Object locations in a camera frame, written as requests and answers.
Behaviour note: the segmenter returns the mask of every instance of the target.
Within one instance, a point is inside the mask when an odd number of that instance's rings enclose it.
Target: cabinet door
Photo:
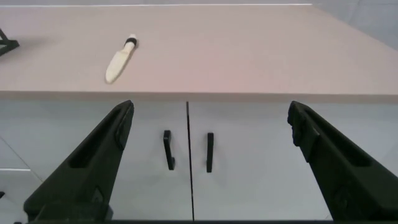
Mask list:
[[[46,179],[120,101],[3,101],[0,136]],[[116,177],[115,219],[192,219],[185,102],[134,102]],[[168,170],[163,133],[172,133]]]
[[[0,137],[0,169],[26,169],[24,161]]]
[[[0,169],[0,192],[5,193],[0,198],[1,223],[27,222],[24,202],[40,184],[41,181],[29,169]]]
[[[376,159],[398,149],[397,106],[310,106]],[[328,217],[311,168],[293,145],[288,108],[289,103],[189,104],[196,220]],[[211,173],[207,133],[214,133]]]

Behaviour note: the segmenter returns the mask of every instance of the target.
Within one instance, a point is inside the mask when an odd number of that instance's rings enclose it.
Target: countertop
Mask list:
[[[0,7],[0,27],[21,45],[1,98],[398,102],[398,51],[313,6]]]

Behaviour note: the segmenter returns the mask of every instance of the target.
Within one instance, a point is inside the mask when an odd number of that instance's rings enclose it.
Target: white knife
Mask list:
[[[122,74],[124,67],[127,65],[134,49],[137,45],[137,37],[131,34],[124,44],[124,48],[113,56],[111,63],[106,69],[105,80],[106,83],[113,83]]]

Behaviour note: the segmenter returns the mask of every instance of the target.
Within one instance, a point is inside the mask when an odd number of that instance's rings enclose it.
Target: countertop edge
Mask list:
[[[377,103],[398,104],[397,95],[320,95],[295,93],[131,93],[131,92],[62,92],[0,91],[0,100],[74,100],[74,101],[222,101],[240,103],[276,103],[292,100],[306,103]]]

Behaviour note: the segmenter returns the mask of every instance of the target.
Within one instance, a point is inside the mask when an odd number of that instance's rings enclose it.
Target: cabinet handle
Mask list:
[[[169,170],[174,170],[175,167],[175,159],[172,157],[172,151],[170,150],[170,141],[172,140],[172,132],[170,130],[166,130],[163,133],[163,144],[164,150],[166,151],[166,159]]]
[[[207,133],[207,172],[211,172],[213,169],[213,146],[214,146],[214,134]]]

